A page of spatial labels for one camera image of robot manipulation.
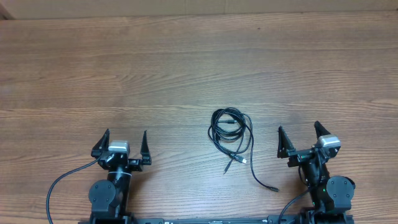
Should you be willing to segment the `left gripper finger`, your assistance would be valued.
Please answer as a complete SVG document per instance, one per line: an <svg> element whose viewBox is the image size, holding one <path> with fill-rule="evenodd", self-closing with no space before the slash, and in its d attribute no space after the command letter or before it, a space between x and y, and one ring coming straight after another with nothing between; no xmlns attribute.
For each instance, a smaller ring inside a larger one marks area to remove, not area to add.
<svg viewBox="0 0 398 224"><path fill-rule="evenodd" d="M147 143L147 131L144 131L144 134L143 134L143 137L142 137L140 153L141 153L141 156L142 156L142 164L143 165L151 165L152 164L152 158L150 156L150 150L149 150L149 146L148 146L148 143Z"/></svg>
<svg viewBox="0 0 398 224"><path fill-rule="evenodd" d="M91 157L100 157L104 151L108 150L109 134L109 129L107 129L101 139L93 146L91 150Z"/></svg>

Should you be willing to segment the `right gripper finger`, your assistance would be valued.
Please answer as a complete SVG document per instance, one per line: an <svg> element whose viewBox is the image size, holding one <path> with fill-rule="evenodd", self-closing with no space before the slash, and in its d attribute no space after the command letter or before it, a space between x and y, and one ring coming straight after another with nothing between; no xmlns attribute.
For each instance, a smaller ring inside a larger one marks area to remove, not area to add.
<svg viewBox="0 0 398 224"><path fill-rule="evenodd" d="M317 139L321 136L330 135L330 132L319 121L314 122L314 128Z"/></svg>
<svg viewBox="0 0 398 224"><path fill-rule="evenodd" d="M279 143L277 148L277 157L278 158L290 157L290 155L295 152L295 148L282 126L279 126L278 128L278 135L279 135Z"/></svg>

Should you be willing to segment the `black USB cable long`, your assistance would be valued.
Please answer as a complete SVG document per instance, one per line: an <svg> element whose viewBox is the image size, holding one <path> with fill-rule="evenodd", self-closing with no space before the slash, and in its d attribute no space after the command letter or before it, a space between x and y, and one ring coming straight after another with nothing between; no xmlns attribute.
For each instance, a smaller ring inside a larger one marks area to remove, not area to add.
<svg viewBox="0 0 398 224"><path fill-rule="evenodd" d="M224 174L227 173L233 161L246 164L247 160L242 154L249 151L250 170L254 180L268 190L279 192L277 187L262 183L254 172L253 123L248 114L233 107L215 110L211 115L207 135L217 150L230 158L224 169Z"/></svg>

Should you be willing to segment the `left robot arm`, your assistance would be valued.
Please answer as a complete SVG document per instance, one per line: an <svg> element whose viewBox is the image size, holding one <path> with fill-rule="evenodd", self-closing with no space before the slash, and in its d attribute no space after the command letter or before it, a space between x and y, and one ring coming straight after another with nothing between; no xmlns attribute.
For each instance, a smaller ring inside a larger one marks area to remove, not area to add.
<svg viewBox="0 0 398 224"><path fill-rule="evenodd" d="M131 159L128 141L110 141L110 131L91 150L91 156L108 172L107 178L95 182L88 193L91 202L90 223L137 223L127 211L131 177L133 172L142 172L152 164L147 133L141 143L141 158Z"/></svg>

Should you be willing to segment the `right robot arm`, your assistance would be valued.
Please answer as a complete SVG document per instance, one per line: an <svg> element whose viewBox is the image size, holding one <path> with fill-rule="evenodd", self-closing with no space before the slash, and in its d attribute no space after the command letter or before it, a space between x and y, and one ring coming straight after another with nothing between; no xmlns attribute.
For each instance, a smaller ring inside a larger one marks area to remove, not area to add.
<svg viewBox="0 0 398 224"><path fill-rule="evenodd" d="M346 212L351 209L351 200L356 188L349 177L331 176L326 163L334 158L341 148L338 136L327 131L319 122L314 123L317 142L309 149L296 150L283 127L279 127L277 157L287 158L289 167L297 167L306 191L292 199L281 211L277 223L353 223ZM286 211L302 197L309 195L312 206L304 207L297 215Z"/></svg>

